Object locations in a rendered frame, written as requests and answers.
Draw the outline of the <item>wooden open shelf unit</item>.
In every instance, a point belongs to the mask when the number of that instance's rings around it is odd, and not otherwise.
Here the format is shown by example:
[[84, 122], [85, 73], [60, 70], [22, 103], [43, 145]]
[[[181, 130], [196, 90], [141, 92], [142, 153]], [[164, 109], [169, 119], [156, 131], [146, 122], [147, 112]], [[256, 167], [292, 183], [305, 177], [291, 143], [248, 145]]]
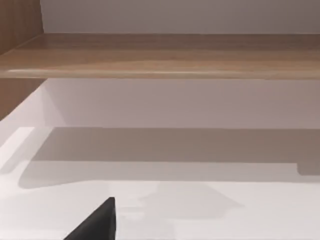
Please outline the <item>wooden open shelf unit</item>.
[[0, 79], [320, 80], [320, 33], [45, 33], [0, 53]]

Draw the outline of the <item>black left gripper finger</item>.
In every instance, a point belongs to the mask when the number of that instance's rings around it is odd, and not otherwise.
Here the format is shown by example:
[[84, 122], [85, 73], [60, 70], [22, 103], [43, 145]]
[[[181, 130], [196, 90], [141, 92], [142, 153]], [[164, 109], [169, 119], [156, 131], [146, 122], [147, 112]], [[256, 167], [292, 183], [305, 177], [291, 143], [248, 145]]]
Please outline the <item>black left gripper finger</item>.
[[109, 197], [63, 240], [116, 240], [116, 199]]

